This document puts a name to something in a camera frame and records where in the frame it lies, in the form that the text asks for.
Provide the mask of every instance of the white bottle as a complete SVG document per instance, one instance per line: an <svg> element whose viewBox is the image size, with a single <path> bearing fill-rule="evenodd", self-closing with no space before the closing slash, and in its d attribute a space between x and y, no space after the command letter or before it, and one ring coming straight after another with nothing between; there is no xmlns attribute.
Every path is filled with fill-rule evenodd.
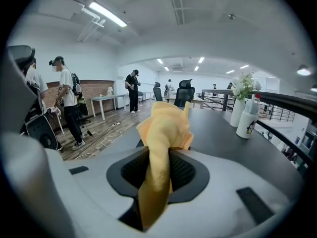
<svg viewBox="0 0 317 238"><path fill-rule="evenodd" d="M260 112L260 95L252 96L252 101L247 102L244 111L241 114L240 122L237 128L237 135L242 138L250 138L256 126Z"/></svg>

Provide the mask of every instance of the white vase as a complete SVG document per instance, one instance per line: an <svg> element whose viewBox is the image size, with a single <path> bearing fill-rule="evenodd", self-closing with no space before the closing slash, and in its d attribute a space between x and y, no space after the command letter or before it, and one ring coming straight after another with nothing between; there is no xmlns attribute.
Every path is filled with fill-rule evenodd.
<svg viewBox="0 0 317 238"><path fill-rule="evenodd" d="M238 127L241 114L244 111L244 106L245 106L244 99L235 101L233 106L231 121L230 121L230 125L232 127L235 127L235 128Z"/></svg>

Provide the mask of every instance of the table leg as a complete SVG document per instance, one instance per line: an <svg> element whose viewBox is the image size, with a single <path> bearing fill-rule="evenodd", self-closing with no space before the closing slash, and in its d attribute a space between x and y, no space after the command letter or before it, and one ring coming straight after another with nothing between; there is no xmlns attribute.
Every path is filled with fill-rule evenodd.
<svg viewBox="0 0 317 238"><path fill-rule="evenodd" d="M62 126L61 126L61 124L60 124L60 120L59 120L59 116L58 116L58 115L57 115L57 120L58 120L58 123L59 123L59 127L60 127L60 129L61 129L61 132L63 132L63 134L65 134L64 131L63 131L63 128L62 128Z"/></svg>
<svg viewBox="0 0 317 238"><path fill-rule="evenodd" d="M100 101L99 101L99 104L100 104L101 115L102 115L102 117L103 117L103 120L105 120L103 102L100 100Z"/></svg>
<svg viewBox="0 0 317 238"><path fill-rule="evenodd" d="M93 115L94 117L96 117L93 100L90 100L90 103L91 103L91 109L93 110Z"/></svg>
<svg viewBox="0 0 317 238"><path fill-rule="evenodd" d="M116 106L115 106L115 98L113 99L113 107L114 107L114 110L116 110Z"/></svg>
<svg viewBox="0 0 317 238"><path fill-rule="evenodd" d="M124 111L127 112L127 107L125 106L125 96L127 95L123 96L123 107L124 107Z"/></svg>

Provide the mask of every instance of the wooden floor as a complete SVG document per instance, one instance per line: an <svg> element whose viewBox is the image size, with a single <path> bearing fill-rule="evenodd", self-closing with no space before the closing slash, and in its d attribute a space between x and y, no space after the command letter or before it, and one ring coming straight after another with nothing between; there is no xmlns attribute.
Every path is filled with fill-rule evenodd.
<svg viewBox="0 0 317 238"><path fill-rule="evenodd" d="M105 121L103 121L102 116L98 115L95 118L90 119L90 123L86 122L86 126L88 130L93 133L94 137L91 137L87 134L86 126L84 128L81 128L81 131L84 133L85 138L84 141L86 143L85 146L82 148L72 151L72 146L75 144L75 139L71 135L68 129L65 129L65 134L56 135L57 139L63 146L63 150L61 152L61 156L64 160L74 160L78 156L81 156L86 153L91 154L99 154L101 151L103 151L106 147L102 145L102 141L107 135L111 134L117 134L120 135L119 132L116 131L109 131L107 128L111 126L115 122L121 122L120 125L117 125L113 127L113 129L120 130L123 134L128 128L139 124L146 118L148 118L151 115L151 108L150 106L150 100L147 100L144 102L142 106L139 106L139 109L141 110L140 113L131 114L129 113L129 106L127 106L127 112L124 111L124 109L120 110L113 110L110 112L105 113ZM111 142L103 141L103 144L109 145ZM80 159L84 158L90 158L94 157L93 155L86 155L81 157Z"/></svg>

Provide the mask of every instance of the yellow towel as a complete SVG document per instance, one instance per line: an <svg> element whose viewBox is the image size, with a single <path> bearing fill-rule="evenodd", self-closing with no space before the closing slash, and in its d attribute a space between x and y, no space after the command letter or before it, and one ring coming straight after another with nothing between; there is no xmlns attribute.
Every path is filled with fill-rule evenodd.
<svg viewBox="0 0 317 238"><path fill-rule="evenodd" d="M194 139L189 131L186 102L184 111L167 102L155 102L149 118L137 126L143 144L149 147L150 163L143 184L139 189L139 209L144 228L150 227L162 214L169 191L168 149L188 149Z"/></svg>

